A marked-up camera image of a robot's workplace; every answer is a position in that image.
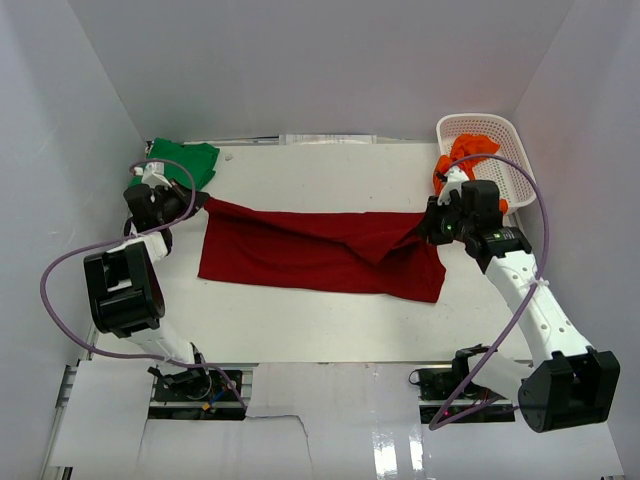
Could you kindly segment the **red t-shirt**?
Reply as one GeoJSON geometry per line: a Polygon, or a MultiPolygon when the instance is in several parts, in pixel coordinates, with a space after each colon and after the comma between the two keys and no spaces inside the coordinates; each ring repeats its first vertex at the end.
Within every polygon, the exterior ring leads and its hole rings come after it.
{"type": "Polygon", "coordinates": [[[205,280],[435,303],[446,269],[414,229],[419,213],[256,211],[211,198],[205,280]]]}

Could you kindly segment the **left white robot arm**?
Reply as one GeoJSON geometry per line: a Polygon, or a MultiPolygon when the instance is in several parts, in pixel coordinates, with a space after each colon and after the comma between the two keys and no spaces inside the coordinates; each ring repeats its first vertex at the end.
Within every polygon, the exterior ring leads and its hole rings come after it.
{"type": "Polygon", "coordinates": [[[204,397],[211,374],[203,368],[203,355],[182,339],[163,319],[165,302],[153,264],[171,253],[173,237],[164,227],[181,215],[190,218],[209,199],[175,180],[151,187],[140,183],[127,188],[123,197],[131,212],[130,230],[140,236],[103,253],[84,258],[89,305],[96,328],[103,334],[127,340],[149,355],[177,360],[185,367],[165,362],[150,372],[171,391],[191,399],[204,397]]]}

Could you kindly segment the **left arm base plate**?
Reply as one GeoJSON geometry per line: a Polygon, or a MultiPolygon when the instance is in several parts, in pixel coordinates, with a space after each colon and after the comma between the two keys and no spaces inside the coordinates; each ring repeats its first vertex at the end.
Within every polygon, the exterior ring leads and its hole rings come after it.
{"type": "Polygon", "coordinates": [[[245,409],[240,405],[231,387],[241,394],[244,372],[226,369],[230,381],[219,372],[209,371],[209,380],[195,385],[196,393],[187,395],[171,390],[163,379],[157,378],[151,394],[148,418],[150,420],[181,421],[242,421],[245,409]]]}

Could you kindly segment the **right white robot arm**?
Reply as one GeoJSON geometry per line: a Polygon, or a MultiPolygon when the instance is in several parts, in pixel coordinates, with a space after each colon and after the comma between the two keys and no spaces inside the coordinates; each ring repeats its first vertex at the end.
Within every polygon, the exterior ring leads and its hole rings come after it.
{"type": "Polygon", "coordinates": [[[619,361],[596,350],[564,313],[540,278],[525,235],[504,224],[494,182],[464,181],[446,200],[430,197],[416,231],[433,246],[464,244],[511,310],[509,325],[520,328],[532,359],[525,366],[502,356],[497,345],[460,349],[451,362],[450,399],[493,391],[518,407],[538,433],[608,419],[619,361]]]}

